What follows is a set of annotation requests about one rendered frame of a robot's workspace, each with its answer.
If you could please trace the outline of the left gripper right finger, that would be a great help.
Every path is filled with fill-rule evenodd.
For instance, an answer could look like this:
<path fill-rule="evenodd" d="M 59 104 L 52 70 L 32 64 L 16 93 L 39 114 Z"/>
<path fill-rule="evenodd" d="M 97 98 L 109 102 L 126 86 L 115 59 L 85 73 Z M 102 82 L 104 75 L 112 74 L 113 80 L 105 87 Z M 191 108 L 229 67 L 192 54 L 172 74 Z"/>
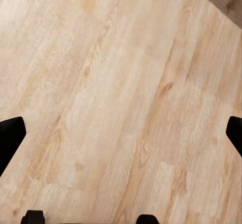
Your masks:
<path fill-rule="evenodd" d="M 226 135 L 242 157 L 242 118 L 235 116 L 229 118 Z"/>

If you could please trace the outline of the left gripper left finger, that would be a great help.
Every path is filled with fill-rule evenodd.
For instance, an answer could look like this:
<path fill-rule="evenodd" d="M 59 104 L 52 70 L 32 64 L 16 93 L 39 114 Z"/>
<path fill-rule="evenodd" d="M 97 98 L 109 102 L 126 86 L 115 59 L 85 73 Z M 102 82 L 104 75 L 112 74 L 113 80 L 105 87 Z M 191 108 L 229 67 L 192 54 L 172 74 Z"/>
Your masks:
<path fill-rule="evenodd" d="M 10 163 L 27 132 L 21 116 L 0 122 L 0 176 Z"/>

